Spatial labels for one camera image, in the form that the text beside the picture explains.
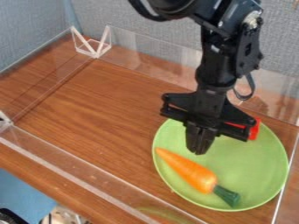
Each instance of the orange carrot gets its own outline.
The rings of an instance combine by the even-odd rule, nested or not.
[[[218,177],[211,170],[166,149],[155,148],[155,151],[195,189],[202,193],[215,192],[233,207],[238,204],[239,194],[218,185]]]

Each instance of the green plate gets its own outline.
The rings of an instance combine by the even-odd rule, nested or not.
[[[216,194],[196,191],[156,155],[155,147],[166,148],[211,169],[219,184],[241,194],[238,206],[231,208]],[[154,164],[163,181],[183,198],[202,207],[231,212],[267,203],[278,195],[289,173],[285,146],[265,124],[255,141],[245,143],[220,136],[208,152],[196,156],[186,148],[183,124],[170,119],[154,138]]]

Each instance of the wooden table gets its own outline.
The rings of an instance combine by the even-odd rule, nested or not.
[[[150,74],[158,74],[162,72],[159,69],[168,66],[170,62],[164,61],[162,66],[159,59],[140,54],[143,63],[148,65],[151,61],[152,66],[142,63],[136,71],[132,71],[104,61],[115,57],[114,53],[119,51],[123,51],[123,55],[127,53],[127,57],[132,52],[115,48],[103,60],[88,61],[86,56],[71,50],[71,45],[68,38],[59,41],[52,48],[26,61],[4,77],[4,82],[0,82],[0,105],[4,112],[14,117],[15,125],[208,223],[271,223],[278,197],[246,212],[215,212],[195,206],[172,193],[155,171],[151,146],[155,132],[166,120],[159,116],[160,95],[164,92],[191,90],[142,73],[148,69]],[[59,55],[59,58],[54,59],[56,66],[50,62],[54,53]],[[47,94],[48,97],[40,98],[20,114],[18,111],[28,103],[28,99],[44,92],[52,81],[58,80],[59,74],[72,71],[74,63],[78,63],[79,67],[83,61],[87,63],[76,70],[72,78],[62,79],[64,85],[51,95]],[[184,74],[192,72],[190,68],[180,68]],[[298,127],[267,116],[259,116],[279,136],[291,157]],[[4,145],[0,147],[0,155],[4,169],[94,223],[143,223],[134,215],[107,203],[95,192],[76,184],[76,181],[71,181]],[[294,161],[299,161],[298,153],[294,155]],[[297,223],[299,219],[295,203],[299,201],[298,181],[299,164],[295,162],[285,194],[287,200],[283,199],[285,210],[279,213],[279,219],[285,220],[282,223]],[[286,209],[287,203],[294,203],[290,209]]]

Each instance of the metal bracket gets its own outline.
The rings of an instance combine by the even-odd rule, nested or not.
[[[0,110],[0,133],[6,131],[8,127],[11,127],[15,123],[12,120],[8,118],[6,113]]]
[[[100,41],[95,39],[86,40],[75,26],[71,27],[71,34],[75,48],[79,53],[88,55],[92,59],[99,57],[111,49],[111,30],[106,27]]]

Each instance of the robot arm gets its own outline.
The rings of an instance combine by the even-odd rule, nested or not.
[[[139,14],[155,21],[191,18],[202,25],[202,62],[196,69],[198,90],[191,94],[164,94],[162,115],[186,126],[187,148],[204,154],[215,137],[226,135],[247,141],[257,120],[234,107],[227,92],[246,75],[253,92],[251,71],[258,69],[262,8],[254,0],[128,0]]]

